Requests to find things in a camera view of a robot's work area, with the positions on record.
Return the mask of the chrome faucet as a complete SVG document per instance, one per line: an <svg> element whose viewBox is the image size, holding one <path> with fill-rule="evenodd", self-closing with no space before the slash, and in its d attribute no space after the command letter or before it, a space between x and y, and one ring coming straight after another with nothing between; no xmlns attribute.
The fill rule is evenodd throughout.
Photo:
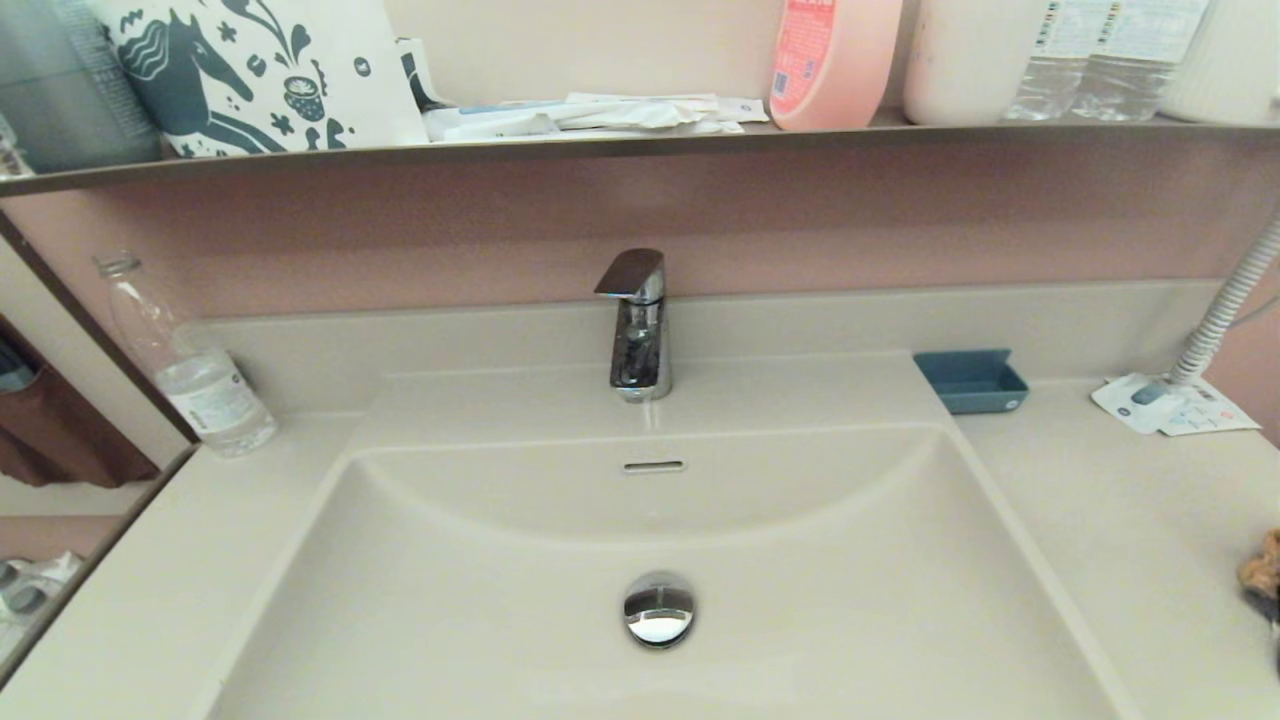
<svg viewBox="0 0 1280 720"><path fill-rule="evenodd" d="M669 364L666 256L655 249L618 254L593 293L618 301L611 350L611 388L627 404L666 397Z"/></svg>

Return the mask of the orange microfibre cloth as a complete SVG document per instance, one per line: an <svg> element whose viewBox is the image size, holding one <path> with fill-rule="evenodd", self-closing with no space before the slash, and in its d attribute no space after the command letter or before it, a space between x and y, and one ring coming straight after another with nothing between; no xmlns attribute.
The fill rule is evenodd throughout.
<svg viewBox="0 0 1280 720"><path fill-rule="evenodd" d="M1261 551L1236 571L1243 597L1268 623L1280 625L1280 527L1263 537Z"/></svg>

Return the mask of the white ceramic sink basin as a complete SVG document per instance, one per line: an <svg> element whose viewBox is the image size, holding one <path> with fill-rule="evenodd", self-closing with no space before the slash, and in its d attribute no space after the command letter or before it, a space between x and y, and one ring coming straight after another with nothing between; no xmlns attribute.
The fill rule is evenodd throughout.
<svg viewBox="0 0 1280 720"><path fill-rule="evenodd" d="M622 603L690 580L648 650ZM182 720L1139 720L904 352L410 377Z"/></svg>

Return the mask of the white crumpled wrapper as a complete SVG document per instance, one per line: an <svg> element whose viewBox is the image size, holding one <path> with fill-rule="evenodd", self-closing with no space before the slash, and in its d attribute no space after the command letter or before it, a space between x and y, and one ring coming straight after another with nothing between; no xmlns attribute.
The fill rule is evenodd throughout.
<svg viewBox="0 0 1280 720"><path fill-rule="evenodd" d="M573 92L541 111L562 131L635 131L677 135L741 135L745 124L769 124L758 97L717 94L626 95Z"/></svg>

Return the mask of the chrome drain stopper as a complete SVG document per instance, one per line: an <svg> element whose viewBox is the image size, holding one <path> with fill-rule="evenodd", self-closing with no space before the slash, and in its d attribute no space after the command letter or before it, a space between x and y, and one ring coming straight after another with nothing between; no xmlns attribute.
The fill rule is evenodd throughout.
<svg viewBox="0 0 1280 720"><path fill-rule="evenodd" d="M672 650L692 632L698 619L694 585L673 571L649 571L625 592L623 626L648 650Z"/></svg>

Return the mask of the white toothbrush packet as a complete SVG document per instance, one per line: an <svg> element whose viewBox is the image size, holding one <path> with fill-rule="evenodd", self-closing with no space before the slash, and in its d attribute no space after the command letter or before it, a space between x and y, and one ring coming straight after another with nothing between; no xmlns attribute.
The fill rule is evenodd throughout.
<svg viewBox="0 0 1280 720"><path fill-rule="evenodd" d="M431 143L480 143L558 135L567 102L543 101L471 108L438 108L422 114Z"/></svg>

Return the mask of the blue soap dish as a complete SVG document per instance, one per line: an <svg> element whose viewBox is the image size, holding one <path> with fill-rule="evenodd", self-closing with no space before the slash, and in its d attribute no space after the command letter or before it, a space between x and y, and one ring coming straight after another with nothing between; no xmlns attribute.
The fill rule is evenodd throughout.
<svg viewBox="0 0 1280 720"><path fill-rule="evenodd" d="M952 415L1009 413L1030 388L1010 365L1010 348L919 352L913 360Z"/></svg>

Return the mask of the pink lotion bottle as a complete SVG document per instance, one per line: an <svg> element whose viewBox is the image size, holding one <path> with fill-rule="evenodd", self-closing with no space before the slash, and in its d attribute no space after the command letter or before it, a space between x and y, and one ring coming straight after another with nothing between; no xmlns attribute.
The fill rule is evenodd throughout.
<svg viewBox="0 0 1280 720"><path fill-rule="evenodd" d="M783 0L769 114L787 132L867 128L884 96L902 0Z"/></svg>

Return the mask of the black white sachet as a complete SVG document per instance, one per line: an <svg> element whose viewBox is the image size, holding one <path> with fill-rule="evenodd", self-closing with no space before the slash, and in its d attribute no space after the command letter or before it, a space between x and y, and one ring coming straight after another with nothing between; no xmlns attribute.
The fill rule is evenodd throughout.
<svg viewBox="0 0 1280 720"><path fill-rule="evenodd" d="M454 102L443 96L433 82L425 42L421 38L397 37L396 51L420 113L456 106Z"/></svg>

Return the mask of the clear plastic water bottle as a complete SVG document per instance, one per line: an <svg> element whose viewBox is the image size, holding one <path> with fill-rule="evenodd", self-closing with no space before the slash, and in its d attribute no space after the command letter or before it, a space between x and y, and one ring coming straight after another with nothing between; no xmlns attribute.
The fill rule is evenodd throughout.
<svg viewBox="0 0 1280 720"><path fill-rule="evenodd" d="M242 457L275 437L273 413L169 279L127 250L92 261L123 348L204 446Z"/></svg>

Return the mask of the white smooth jar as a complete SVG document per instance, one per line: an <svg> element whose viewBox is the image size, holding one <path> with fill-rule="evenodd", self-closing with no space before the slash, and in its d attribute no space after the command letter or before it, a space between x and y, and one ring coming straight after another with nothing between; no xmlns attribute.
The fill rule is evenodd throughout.
<svg viewBox="0 0 1280 720"><path fill-rule="evenodd" d="M914 126L997 126L1018 94L1047 0L919 0L904 114Z"/></svg>

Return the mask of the white horse print bag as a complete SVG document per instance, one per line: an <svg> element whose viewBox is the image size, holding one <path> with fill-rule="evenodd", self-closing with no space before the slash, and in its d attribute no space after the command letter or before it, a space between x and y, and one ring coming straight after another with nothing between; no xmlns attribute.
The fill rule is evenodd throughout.
<svg viewBox="0 0 1280 720"><path fill-rule="evenodd" d="M180 158L428 142L383 0L88 0Z"/></svg>

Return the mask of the white printed paper packet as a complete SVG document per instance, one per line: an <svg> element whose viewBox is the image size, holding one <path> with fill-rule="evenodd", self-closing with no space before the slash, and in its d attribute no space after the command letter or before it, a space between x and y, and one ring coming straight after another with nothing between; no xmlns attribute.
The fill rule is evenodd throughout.
<svg viewBox="0 0 1280 720"><path fill-rule="evenodd" d="M1108 378L1091 400L1140 436L1172 438L1262 428L1206 380L1174 384L1164 375L1132 373Z"/></svg>

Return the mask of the white grey bundle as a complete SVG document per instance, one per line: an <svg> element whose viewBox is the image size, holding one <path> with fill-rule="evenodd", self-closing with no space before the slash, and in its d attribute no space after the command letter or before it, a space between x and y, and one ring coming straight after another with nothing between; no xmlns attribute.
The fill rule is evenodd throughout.
<svg viewBox="0 0 1280 720"><path fill-rule="evenodd" d="M0 665L10 660L27 632L83 564L70 551L44 561L0 557Z"/></svg>

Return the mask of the brown wall shelf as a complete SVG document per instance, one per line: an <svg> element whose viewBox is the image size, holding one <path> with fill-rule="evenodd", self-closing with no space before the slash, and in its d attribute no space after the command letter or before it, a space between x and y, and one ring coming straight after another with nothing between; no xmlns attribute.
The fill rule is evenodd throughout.
<svg viewBox="0 0 1280 720"><path fill-rule="evenodd" d="M375 149L276 152L165 161L0 179L0 199L18 199L123 184L193 181L305 170L372 167L429 167L449 163L559 159L681 158L750 152L833 151L919 143L1225 141L1280 147L1280 126L1181 122L1157 117L1146 123L1070 122L1066 124L914 126L897 108L878 111L860 129L791 132L774 126L744 135L621 137L568 141L429 143Z"/></svg>

